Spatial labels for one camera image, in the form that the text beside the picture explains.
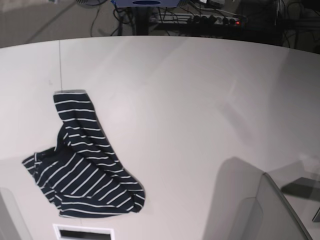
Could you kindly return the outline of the black table leg column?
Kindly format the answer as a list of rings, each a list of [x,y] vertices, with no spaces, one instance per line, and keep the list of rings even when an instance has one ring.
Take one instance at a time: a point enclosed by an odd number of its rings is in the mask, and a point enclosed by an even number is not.
[[[134,7],[135,34],[137,36],[149,35],[150,7]]]

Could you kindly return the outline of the navy white striped t-shirt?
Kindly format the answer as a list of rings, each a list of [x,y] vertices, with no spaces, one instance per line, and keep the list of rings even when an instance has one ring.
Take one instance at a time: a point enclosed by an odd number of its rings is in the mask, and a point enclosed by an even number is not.
[[[81,91],[53,95],[62,127],[56,146],[23,161],[63,218],[107,218],[138,213],[145,191],[121,164],[105,136],[90,97]]]

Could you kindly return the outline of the white framed table slot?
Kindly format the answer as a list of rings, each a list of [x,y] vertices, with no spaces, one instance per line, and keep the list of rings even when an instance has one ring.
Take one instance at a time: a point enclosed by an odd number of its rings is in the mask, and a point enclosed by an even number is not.
[[[115,231],[111,228],[84,227],[53,224],[58,240],[115,240]]]

